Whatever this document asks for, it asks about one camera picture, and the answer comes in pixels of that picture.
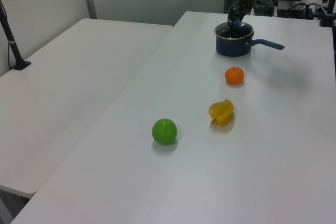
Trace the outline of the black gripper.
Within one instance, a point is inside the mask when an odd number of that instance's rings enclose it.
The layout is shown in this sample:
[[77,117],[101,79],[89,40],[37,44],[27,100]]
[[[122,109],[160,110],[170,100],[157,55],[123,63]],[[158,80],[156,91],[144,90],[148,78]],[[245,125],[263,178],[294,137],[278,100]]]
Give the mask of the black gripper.
[[236,20],[239,23],[243,21],[245,15],[249,12],[249,0],[235,0],[228,12],[227,24],[232,27]]

